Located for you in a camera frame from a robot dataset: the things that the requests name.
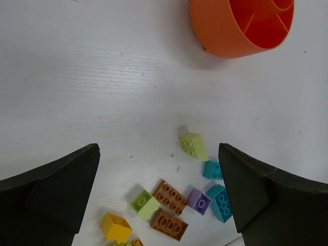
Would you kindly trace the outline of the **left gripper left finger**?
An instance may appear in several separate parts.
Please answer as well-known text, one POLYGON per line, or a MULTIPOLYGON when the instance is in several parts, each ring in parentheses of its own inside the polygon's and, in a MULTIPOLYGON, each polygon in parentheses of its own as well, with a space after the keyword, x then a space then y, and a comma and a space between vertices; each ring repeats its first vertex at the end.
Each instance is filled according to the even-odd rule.
POLYGON ((1 180, 1 245, 71 245, 100 160, 92 143, 1 180))

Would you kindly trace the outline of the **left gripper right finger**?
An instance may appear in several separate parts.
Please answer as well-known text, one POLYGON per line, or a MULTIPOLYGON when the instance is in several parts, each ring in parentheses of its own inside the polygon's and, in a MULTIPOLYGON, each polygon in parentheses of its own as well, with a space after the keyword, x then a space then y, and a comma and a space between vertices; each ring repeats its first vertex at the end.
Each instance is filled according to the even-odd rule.
POLYGON ((218 158, 245 245, 327 245, 327 184, 257 160, 227 143, 218 158))

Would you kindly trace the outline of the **teal lego brick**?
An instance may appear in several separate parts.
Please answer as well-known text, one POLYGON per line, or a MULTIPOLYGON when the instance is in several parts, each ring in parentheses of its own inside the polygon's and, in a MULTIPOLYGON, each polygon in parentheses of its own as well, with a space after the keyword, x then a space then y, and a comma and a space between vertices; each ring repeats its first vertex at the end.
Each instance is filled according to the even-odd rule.
POLYGON ((215 217, 222 223, 226 223, 232 217, 232 209, 226 188, 216 184, 206 192, 206 195, 212 200, 211 208, 215 217))
POLYGON ((208 160, 204 163, 203 177, 210 180, 223 180, 220 163, 216 160, 208 160))

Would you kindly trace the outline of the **purple square lego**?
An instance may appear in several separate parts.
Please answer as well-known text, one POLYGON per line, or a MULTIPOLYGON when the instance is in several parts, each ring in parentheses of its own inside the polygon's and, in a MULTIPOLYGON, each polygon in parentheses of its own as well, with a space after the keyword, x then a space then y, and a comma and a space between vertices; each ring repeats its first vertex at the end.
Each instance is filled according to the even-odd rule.
POLYGON ((206 213, 211 203, 212 199, 196 188, 193 188, 188 196, 188 206, 202 216, 206 213))

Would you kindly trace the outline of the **yellow lego brick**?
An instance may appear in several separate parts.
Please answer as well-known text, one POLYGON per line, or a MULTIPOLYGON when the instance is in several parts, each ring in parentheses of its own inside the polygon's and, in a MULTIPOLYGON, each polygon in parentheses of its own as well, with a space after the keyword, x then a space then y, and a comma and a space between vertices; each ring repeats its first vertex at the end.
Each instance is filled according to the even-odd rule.
POLYGON ((114 240, 117 243, 126 243, 133 231, 124 218, 111 213, 105 215, 100 227, 107 241, 114 240))

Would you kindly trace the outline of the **light green small lego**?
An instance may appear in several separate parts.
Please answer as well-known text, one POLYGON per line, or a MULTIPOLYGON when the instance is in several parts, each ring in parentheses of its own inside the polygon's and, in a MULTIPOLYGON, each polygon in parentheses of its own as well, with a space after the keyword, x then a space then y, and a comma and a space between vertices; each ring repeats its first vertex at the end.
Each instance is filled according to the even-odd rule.
POLYGON ((159 209, 160 203, 147 190, 142 190, 130 206, 142 220, 147 221, 159 209))

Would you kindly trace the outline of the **light green sloped lego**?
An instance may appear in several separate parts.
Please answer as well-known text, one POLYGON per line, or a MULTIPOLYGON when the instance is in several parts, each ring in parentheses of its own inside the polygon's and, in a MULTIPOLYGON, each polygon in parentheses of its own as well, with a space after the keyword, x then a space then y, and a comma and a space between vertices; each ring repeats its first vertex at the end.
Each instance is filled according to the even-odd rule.
POLYGON ((190 157, 201 161, 208 161, 208 153, 203 138, 198 133, 188 132, 180 137, 182 150, 190 157))

